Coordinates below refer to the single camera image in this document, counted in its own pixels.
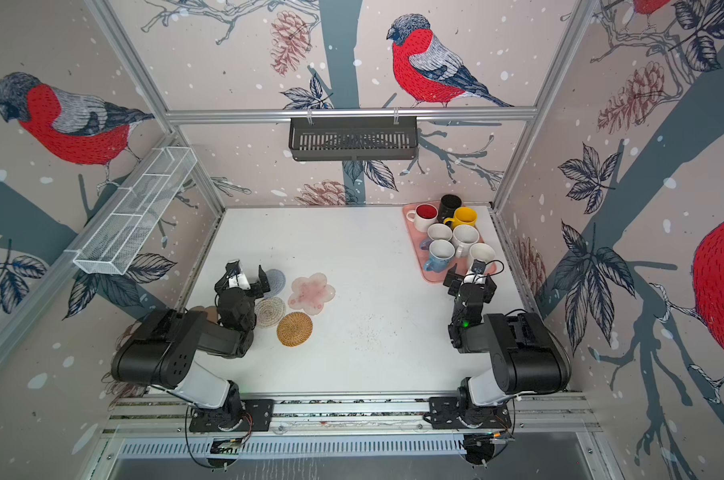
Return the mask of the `beige woven round coaster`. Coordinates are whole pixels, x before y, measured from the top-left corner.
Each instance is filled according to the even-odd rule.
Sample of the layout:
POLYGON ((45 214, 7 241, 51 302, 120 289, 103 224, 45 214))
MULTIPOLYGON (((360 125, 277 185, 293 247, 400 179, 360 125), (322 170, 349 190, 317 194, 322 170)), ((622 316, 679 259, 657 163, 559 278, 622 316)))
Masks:
POLYGON ((270 328, 276 326, 286 315, 286 306, 278 297, 265 298, 255 305, 257 328, 270 328))

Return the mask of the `blue woven round coaster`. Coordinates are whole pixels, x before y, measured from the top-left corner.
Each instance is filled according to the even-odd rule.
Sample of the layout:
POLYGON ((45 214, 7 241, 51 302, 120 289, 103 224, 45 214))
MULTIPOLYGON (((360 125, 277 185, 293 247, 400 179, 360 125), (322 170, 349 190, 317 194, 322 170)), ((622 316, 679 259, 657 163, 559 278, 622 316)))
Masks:
POLYGON ((286 277, 281 270, 269 269, 265 272, 270 290, 264 294, 265 298, 278 296, 286 286, 286 277))

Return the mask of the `rattan woven round coaster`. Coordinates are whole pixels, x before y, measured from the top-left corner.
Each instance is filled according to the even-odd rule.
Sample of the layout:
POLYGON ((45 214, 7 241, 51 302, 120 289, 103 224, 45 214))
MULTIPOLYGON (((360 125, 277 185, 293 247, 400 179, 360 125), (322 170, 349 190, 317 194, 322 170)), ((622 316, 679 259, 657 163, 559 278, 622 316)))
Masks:
POLYGON ((277 326, 277 338, 286 347, 296 347, 306 342, 313 333, 309 315, 293 312, 286 315, 277 326))

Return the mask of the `pink flower resin coaster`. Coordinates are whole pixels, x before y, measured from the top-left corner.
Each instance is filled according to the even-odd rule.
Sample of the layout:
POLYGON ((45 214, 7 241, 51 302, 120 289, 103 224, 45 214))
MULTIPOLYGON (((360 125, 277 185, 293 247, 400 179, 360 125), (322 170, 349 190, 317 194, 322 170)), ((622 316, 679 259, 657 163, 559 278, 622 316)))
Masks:
POLYGON ((291 295, 287 305, 293 310, 302 310, 307 315, 322 312, 327 302, 334 299, 335 288, 328 283, 324 273, 315 273, 309 277, 299 277, 291 284, 291 295))

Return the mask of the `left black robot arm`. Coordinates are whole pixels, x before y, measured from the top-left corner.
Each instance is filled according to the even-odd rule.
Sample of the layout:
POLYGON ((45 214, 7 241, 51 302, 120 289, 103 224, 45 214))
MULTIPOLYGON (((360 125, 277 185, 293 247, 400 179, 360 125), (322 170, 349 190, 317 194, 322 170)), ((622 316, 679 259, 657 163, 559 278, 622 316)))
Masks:
POLYGON ((195 360, 201 351, 239 359, 253 344, 256 301, 271 291, 266 272, 250 281, 238 260, 230 261, 215 283, 217 318, 204 310, 155 310, 140 322, 111 363, 118 382, 152 387, 185 401, 192 432, 262 431, 268 427, 271 401, 249 406, 239 386, 195 360))

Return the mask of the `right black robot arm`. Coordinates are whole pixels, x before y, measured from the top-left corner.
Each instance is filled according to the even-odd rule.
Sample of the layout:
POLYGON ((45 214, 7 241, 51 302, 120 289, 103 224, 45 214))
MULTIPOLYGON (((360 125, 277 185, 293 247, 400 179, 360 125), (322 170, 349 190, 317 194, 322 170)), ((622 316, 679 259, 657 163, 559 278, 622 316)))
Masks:
POLYGON ((465 378, 458 388, 457 418, 470 428, 495 417, 512 399, 564 390, 572 375, 558 339, 538 314, 483 312, 497 290, 492 277, 480 272, 484 266, 477 261, 466 274, 451 267, 443 281, 454 298, 448 324, 453 348, 461 354, 486 353, 491 362, 486 372, 465 378))

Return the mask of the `white mug front right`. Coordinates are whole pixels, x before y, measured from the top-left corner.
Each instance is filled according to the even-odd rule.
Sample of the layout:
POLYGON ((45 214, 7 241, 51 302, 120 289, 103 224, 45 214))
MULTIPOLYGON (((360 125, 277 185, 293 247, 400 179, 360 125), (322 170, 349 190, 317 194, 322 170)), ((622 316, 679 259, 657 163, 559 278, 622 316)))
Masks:
POLYGON ((473 263, 474 260, 480 260, 488 264, 486 274, 495 272, 495 261, 497 260, 497 254, 490 245, 481 242, 473 244, 470 247, 467 255, 467 270, 469 269, 469 266, 473 263))

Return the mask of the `light blue mug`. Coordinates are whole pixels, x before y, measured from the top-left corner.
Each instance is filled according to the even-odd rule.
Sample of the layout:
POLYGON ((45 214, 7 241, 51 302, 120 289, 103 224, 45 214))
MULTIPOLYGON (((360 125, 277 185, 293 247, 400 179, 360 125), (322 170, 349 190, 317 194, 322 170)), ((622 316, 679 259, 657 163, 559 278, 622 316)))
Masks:
POLYGON ((439 273, 446 270, 455 256, 455 249, 450 241, 432 241, 428 248, 428 258, 423 264, 426 272, 439 273))

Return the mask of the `white mug centre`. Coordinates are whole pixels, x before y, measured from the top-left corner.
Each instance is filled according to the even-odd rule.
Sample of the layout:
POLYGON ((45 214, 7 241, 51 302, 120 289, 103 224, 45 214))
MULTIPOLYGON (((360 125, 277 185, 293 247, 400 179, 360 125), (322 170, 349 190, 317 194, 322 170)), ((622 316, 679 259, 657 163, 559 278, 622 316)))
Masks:
POLYGON ((479 240, 479 231, 474 226, 466 224, 456 226, 453 229, 451 238, 451 244, 455 249, 455 257, 466 257, 470 248, 479 240))

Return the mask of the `pink rectangular tray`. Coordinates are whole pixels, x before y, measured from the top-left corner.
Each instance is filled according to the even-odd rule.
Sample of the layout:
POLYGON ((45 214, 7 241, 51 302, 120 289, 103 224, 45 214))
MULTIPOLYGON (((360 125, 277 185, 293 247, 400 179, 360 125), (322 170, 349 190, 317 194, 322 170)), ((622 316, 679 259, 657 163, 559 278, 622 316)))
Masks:
POLYGON ((442 284, 448 270, 455 267, 456 274, 466 275, 474 260, 488 261, 482 275, 495 274, 500 260, 476 227, 477 212, 460 207, 443 222, 438 222, 438 213, 437 202, 410 204, 403 208, 422 276, 431 283, 442 284))

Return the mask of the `white mug red inside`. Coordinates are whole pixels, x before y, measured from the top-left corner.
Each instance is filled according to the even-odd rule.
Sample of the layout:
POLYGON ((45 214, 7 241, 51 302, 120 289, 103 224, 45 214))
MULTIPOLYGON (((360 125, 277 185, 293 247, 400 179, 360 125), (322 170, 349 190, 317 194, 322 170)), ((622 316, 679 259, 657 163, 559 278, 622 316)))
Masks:
POLYGON ((426 232, 437 221, 438 209, 431 204, 419 204, 405 213, 405 218, 418 232, 426 232))

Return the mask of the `black mug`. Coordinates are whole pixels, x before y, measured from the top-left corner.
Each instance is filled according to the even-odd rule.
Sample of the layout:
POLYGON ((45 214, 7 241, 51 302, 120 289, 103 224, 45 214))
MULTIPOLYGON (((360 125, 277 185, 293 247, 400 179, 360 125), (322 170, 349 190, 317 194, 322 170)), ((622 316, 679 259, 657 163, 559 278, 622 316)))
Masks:
POLYGON ((443 195, 438 206, 437 221, 443 223, 445 219, 452 218, 455 211, 462 206, 462 199, 454 194, 443 195))

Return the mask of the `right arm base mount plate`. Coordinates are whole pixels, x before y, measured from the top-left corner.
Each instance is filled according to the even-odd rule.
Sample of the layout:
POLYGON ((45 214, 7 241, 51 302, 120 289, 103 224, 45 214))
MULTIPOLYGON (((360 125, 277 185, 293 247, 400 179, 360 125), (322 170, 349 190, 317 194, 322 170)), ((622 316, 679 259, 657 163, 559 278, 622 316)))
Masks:
POLYGON ((511 417, 505 406, 479 407, 456 396, 428 399, 428 410, 422 419, 435 430, 511 429, 511 417))

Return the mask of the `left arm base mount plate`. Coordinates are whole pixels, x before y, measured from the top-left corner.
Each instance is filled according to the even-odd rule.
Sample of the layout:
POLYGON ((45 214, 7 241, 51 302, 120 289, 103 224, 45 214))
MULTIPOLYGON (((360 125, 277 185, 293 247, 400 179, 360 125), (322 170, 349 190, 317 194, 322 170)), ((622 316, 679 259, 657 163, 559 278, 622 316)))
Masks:
POLYGON ((234 407, 192 407, 188 430, 191 433, 266 432, 270 427, 274 405, 272 399, 245 399, 234 407))

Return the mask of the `aluminium front rail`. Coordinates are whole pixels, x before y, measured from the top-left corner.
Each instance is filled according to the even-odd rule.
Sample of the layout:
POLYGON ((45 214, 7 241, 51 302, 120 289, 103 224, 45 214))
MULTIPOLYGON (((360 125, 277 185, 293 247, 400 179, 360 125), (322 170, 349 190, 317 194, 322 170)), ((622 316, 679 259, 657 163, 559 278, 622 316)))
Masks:
MULTIPOLYGON (((434 409, 431 393, 280 394, 274 395, 271 435, 426 433, 434 409)), ((100 428, 104 435, 183 432, 187 405, 169 395, 149 394, 118 401, 100 428)), ((602 430, 581 393, 524 396, 489 419, 487 431, 502 433, 582 433, 602 430)))

